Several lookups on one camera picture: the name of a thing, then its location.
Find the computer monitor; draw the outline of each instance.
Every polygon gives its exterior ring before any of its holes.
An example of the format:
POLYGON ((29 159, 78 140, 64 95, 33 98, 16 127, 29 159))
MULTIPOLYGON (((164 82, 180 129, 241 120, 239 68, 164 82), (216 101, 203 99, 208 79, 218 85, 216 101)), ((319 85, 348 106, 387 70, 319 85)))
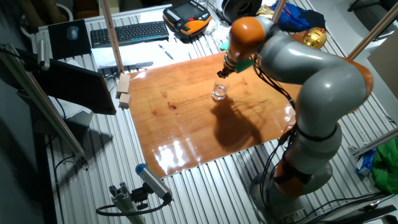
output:
MULTIPOLYGON (((37 54, 19 49, 17 51, 21 57, 37 63, 37 54)), ((85 106, 94 113, 116 114, 104 77, 98 72, 50 59, 47 71, 32 74, 49 96, 85 106)), ((22 89, 10 75, 12 74, 3 73, 0 78, 7 84, 22 89)))

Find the metal pole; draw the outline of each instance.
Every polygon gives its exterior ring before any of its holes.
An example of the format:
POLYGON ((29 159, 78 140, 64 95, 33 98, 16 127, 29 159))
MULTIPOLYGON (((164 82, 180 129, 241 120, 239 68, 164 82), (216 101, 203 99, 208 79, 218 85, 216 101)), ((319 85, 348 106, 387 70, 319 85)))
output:
POLYGON ((287 0, 279 0, 278 5, 276 5, 274 15, 272 16, 271 21, 273 23, 277 23, 279 20, 280 15, 282 14, 282 11, 284 10, 284 7, 286 5, 287 0))
POLYGON ((116 60, 116 65, 118 65, 118 72, 122 73, 124 71, 123 62, 120 56, 118 37, 116 36, 116 31, 114 29, 109 1, 101 0, 101 6, 102 6, 102 11, 104 12, 106 28, 108 29, 109 39, 111 40, 111 45, 113 49, 114 58, 116 60))
POLYGON ((366 46, 378 35, 384 28, 386 28, 391 21, 396 19, 398 15, 398 2, 391 8, 390 11, 380 20, 380 22, 370 31, 370 33, 355 47, 355 49, 348 55, 348 59, 354 60, 366 46))
POLYGON ((382 136, 378 137, 377 139, 367 143, 365 146, 361 147, 360 149, 357 149, 353 152, 354 157, 358 157, 365 152, 368 152, 371 149, 374 149, 375 147, 380 146, 381 144, 384 144, 391 139, 395 138, 398 136, 398 128, 394 128, 393 130, 389 131, 386 134, 383 134, 382 136))
MULTIPOLYGON (((18 55, 17 50, 11 44, 7 45, 6 50, 18 55)), ((0 59, 22 85, 27 94, 33 99, 37 107, 43 112, 44 116, 53 125, 61 138, 71 147, 76 156, 86 160, 85 151, 73 136, 65 122, 63 122, 61 116, 55 111, 53 104, 51 104, 35 77, 32 73, 25 70, 21 60, 4 52, 0 53, 0 59)))

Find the wooden block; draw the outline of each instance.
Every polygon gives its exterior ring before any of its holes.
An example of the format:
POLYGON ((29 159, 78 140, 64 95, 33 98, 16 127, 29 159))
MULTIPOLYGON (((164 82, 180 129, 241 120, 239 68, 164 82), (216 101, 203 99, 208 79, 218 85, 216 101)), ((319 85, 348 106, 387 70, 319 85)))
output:
POLYGON ((119 99, 119 106, 128 109, 131 102, 131 96, 129 94, 122 93, 119 99))
POLYGON ((119 82, 130 82, 130 75, 121 73, 119 77, 119 82))
POLYGON ((118 87, 116 87, 116 97, 120 97, 120 94, 130 92, 130 83, 129 82, 119 82, 118 87))

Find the orange and black controller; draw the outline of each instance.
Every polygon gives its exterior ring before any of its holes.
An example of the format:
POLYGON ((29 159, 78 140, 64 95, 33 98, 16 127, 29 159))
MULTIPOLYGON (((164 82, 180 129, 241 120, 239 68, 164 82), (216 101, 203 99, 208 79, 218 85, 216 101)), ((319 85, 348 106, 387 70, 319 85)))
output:
POLYGON ((211 20, 210 12, 201 4, 189 1, 163 10, 163 19, 178 37, 198 35, 211 20))

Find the gold helmet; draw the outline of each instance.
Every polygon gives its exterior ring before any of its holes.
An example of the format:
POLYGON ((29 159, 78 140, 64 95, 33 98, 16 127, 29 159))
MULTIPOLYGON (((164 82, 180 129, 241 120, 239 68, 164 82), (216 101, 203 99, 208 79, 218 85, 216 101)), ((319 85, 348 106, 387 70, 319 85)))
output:
POLYGON ((326 39, 327 36, 325 30, 319 27, 314 27, 306 31, 302 42, 309 47, 321 49, 325 44, 326 39))

